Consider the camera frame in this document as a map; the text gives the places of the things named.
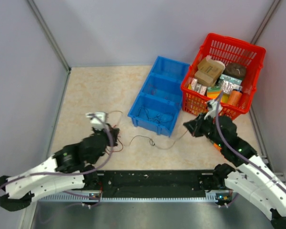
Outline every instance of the red plastic basket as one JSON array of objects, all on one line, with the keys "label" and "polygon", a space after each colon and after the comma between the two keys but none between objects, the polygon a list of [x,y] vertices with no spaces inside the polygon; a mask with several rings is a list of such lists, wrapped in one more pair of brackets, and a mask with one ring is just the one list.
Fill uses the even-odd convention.
[{"label": "red plastic basket", "polygon": [[206,101],[210,100],[210,98],[187,87],[194,78],[198,63],[207,55],[211,55],[213,60],[222,61],[225,65],[230,62],[236,62],[246,67],[247,74],[242,82],[243,95],[238,106],[221,103],[223,110],[220,115],[227,115],[234,120],[240,114],[246,114],[250,109],[253,95],[256,92],[256,83],[263,68],[265,53],[266,50],[264,48],[245,41],[214,33],[208,34],[181,84],[183,92],[182,109],[194,115],[207,112]]}]

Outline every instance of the white object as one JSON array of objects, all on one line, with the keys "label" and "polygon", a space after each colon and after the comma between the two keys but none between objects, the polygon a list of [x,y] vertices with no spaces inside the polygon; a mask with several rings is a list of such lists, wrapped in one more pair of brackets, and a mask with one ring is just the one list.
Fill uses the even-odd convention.
[{"label": "white object", "polygon": [[[208,113],[206,113],[204,119],[206,119],[208,116],[211,116],[212,118],[215,118],[216,116],[216,106],[219,103],[218,101],[216,101],[215,99],[209,100],[206,102],[208,104]],[[223,109],[223,107],[220,105],[219,103],[219,108],[218,108],[218,113],[221,112],[221,110]]]},{"label": "white object", "polygon": [[13,180],[17,177],[26,176],[25,178],[12,182],[5,187],[6,193],[10,199],[21,199],[28,192],[34,194],[32,202],[35,202],[45,196],[59,193],[62,191],[83,188],[85,183],[83,182],[83,175],[75,176],[52,176],[52,175],[37,175],[29,176],[32,173],[43,173],[51,172],[58,173],[55,171],[57,168],[56,159],[49,157],[46,161],[40,165],[20,174],[16,177],[10,177],[7,180]]},{"label": "white object", "polygon": [[[106,112],[95,112],[94,115],[98,117],[103,123],[107,122],[108,114]],[[90,119],[90,123],[92,124],[92,127],[96,130],[103,130],[104,126],[103,124],[97,120],[96,118],[93,118],[93,113],[87,113],[86,117]]]},{"label": "white object", "polygon": [[278,213],[282,217],[286,217],[286,193],[283,192],[277,184],[280,184],[285,190],[286,185],[263,163],[261,157],[252,156],[249,160],[269,174],[272,180],[269,180],[269,178],[250,164],[246,165],[243,163],[237,167],[237,169],[249,176],[264,195],[273,202]]},{"label": "white object", "polygon": [[225,179],[225,185],[255,205],[269,220],[272,219],[270,209],[275,209],[273,203],[265,197],[262,190],[241,176],[239,172],[230,173]]}]

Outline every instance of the wire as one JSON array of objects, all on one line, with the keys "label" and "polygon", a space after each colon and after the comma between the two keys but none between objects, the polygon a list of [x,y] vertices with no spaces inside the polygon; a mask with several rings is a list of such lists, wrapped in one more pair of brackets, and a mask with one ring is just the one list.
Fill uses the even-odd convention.
[{"label": "wire", "polygon": [[119,143],[121,144],[121,146],[122,146],[122,149],[120,149],[120,150],[117,150],[117,151],[114,151],[114,152],[121,152],[123,149],[124,149],[124,146],[123,146],[123,143],[119,140],[119,138],[118,138],[118,141],[119,141]]},{"label": "wire", "polygon": [[121,117],[119,118],[118,123],[113,126],[113,127],[115,128],[116,126],[118,126],[118,125],[120,124],[120,122],[121,122],[121,120],[122,120],[122,118],[123,118],[123,112],[122,112],[122,111],[110,111],[108,114],[112,114],[112,113],[114,113],[114,112],[119,112],[119,113],[121,113]]},{"label": "wire", "polygon": [[123,145],[123,143],[118,139],[118,141],[119,141],[119,143],[121,144],[121,146],[122,146],[122,149],[120,149],[120,150],[115,150],[114,151],[114,153],[115,152],[121,152],[123,149],[124,149],[124,145]]},{"label": "wire", "polygon": [[163,147],[160,147],[160,146],[156,145],[156,143],[154,142],[154,140],[153,140],[152,138],[147,137],[147,136],[143,136],[143,135],[136,135],[136,136],[134,136],[134,137],[132,138],[132,140],[130,141],[130,143],[129,143],[128,146],[130,146],[130,144],[133,142],[133,140],[134,140],[136,137],[144,137],[144,138],[149,139],[149,144],[150,144],[151,146],[154,146],[154,147],[156,147],[157,149],[160,149],[160,150],[168,150],[168,149],[172,148],[172,147],[175,145],[175,143],[176,143],[177,141],[179,141],[186,133],[187,133],[187,131],[185,131],[179,138],[177,138],[176,140],[174,140],[173,144],[172,144],[171,146],[167,147],[167,148],[163,148]]},{"label": "wire", "polygon": [[[173,119],[174,119],[174,115],[173,113],[170,113],[170,112],[166,112],[166,113],[158,113],[155,117],[150,117],[149,116],[149,110],[146,109],[144,106],[141,106],[138,110],[138,115],[137,116],[140,116],[140,113],[141,111],[144,110],[145,111],[145,114],[146,114],[146,117],[147,117],[147,120],[150,121],[150,122],[154,122],[154,123],[158,123],[158,124],[164,124],[164,123],[169,123],[171,122]],[[169,114],[172,119],[171,120],[168,120],[168,121],[161,121],[162,117],[165,115],[165,114]]]},{"label": "wire", "polygon": [[18,178],[15,178],[13,180],[10,180],[6,183],[4,183],[3,185],[0,186],[0,190],[3,189],[5,186],[13,183],[13,182],[16,182],[18,180],[21,180],[21,179],[24,179],[25,177],[32,177],[32,176],[40,176],[40,175],[51,175],[51,176],[79,176],[79,175],[86,175],[86,174],[89,174],[89,173],[93,173],[95,172],[96,170],[102,168],[104,165],[107,164],[107,162],[110,160],[111,156],[112,156],[112,153],[113,153],[113,138],[112,138],[112,135],[111,133],[109,132],[109,130],[107,129],[107,126],[106,124],[101,120],[99,119],[96,115],[92,114],[92,117],[93,118],[96,118],[104,127],[104,131],[106,132],[108,138],[109,138],[109,144],[110,144],[110,152],[109,152],[109,155],[108,157],[106,158],[106,160],[98,167],[94,168],[94,169],[91,169],[89,171],[85,171],[85,172],[82,172],[82,173],[53,173],[53,172],[39,172],[39,173],[31,173],[31,174],[28,174],[26,176],[21,176],[21,177],[18,177]]},{"label": "wire", "polygon": [[[221,98],[223,97],[223,92],[221,92],[219,94],[219,99],[221,100]],[[286,189],[280,185],[279,183],[277,183],[276,180],[273,180],[272,177],[267,174],[264,170],[262,170],[258,165],[256,165],[255,163],[253,163],[252,161],[248,160],[246,157],[244,157],[243,155],[241,155],[240,153],[238,153],[235,149],[233,149],[229,143],[226,141],[223,133],[221,132],[220,129],[220,124],[219,124],[219,116],[218,116],[218,110],[219,110],[219,104],[217,103],[216,105],[216,111],[215,111],[215,123],[216,123],[216,128],[217,131],[219,133],[220,138],[222,139],[222,141],[224,142],[224,144],[235,154],[237,155],[240,159],[242,159],[243,161],[245,161],[246,163],[249,163],[250,165],[252,165],[253,167],[255,167],[257,170],[259,170],[261,173],[263,173],[269,180],[271,180],[274,184],[276,184],[285,194],[286,194]]]}]

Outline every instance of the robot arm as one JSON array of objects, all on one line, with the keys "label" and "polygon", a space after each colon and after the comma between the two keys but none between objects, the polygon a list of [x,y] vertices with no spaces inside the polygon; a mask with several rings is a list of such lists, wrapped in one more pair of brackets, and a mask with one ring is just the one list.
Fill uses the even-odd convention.
[{"label": "robot arm", "polygon": [[[104,155],[106,147],[110,146],[104,127],[98,121],[106,123],[107,114],[97,112],[94,115],[98,119],[93,118],[94,116],[90,113],[86,114],[86,117],[90,118],[94,131],[89,137],[79,143],[65,146],[40,165],[23,174],[15,177],[0,177],[0,186],[4,186],[2,189],[6,193],[0,197],[0,206],[8,211],[16,211],[51,194],[71,189],[94,189],[98,186],[96,172],[77,175],[77,173],[93,170],[93,165]],[[105,128],[112,135],[114,146],[117,146],[119,129],[112,128],[109,124],[106,124]]]},{"label": "robot arm", "polygon": [[[184,123],[184,126],[192,136],[206,136],[217,144],[221,148],[221,154],[235,165],[236,169],[227,164],[215,168],[215,171],[220,171],[219,175],[220,178],[224,179],[225,186],[237,191],[258,207],[271,220],[274,228],[286,228],[285,184],[263,163],[262,158],[257,155],[256,151],[246,141],[237,136],[236,125],[233,124],[232,120],[227,116],[220,116],[220,130],[228,144],[247,158],[249,162],[265,171],[271,179],[251,163],[238,157],[224,144],[214,123],[216,103],[215,100],[209,101],[209,112],[200,114],[196,119]],[[253,183],[242,177],[239,171],[246,174]]]}]

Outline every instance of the beige floor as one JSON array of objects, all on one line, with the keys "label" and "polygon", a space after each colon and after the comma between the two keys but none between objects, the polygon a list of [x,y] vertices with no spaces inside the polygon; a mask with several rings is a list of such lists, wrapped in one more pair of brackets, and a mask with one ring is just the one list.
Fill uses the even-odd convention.
[{"label": "beige floor", "polygon": [[[127,114],[142,87],[151,66],[115,66],[73,68],[55,133],[51,152],[77,143],[91,134],[87,112],[120,110],[123,112],[121,142],[129,145],[135,135],[153,138],[160,147],[170,146],[174,139],[185,132],[182,123],[195,116],[181,111],[171,138],[140,127],[134,127]],[[112,113],[109,123],[115,125],[120,113]],[[249,115],[235,120],[238,134],[259,151]],[[106,155],[99,159],[104,161]],[[116,152],[104,169],[212,169],[226,163],[223,156],[205,137],[194,138],[186,134],[169,150],[150,146],[148,139],[137,137],[131,146]]]}]

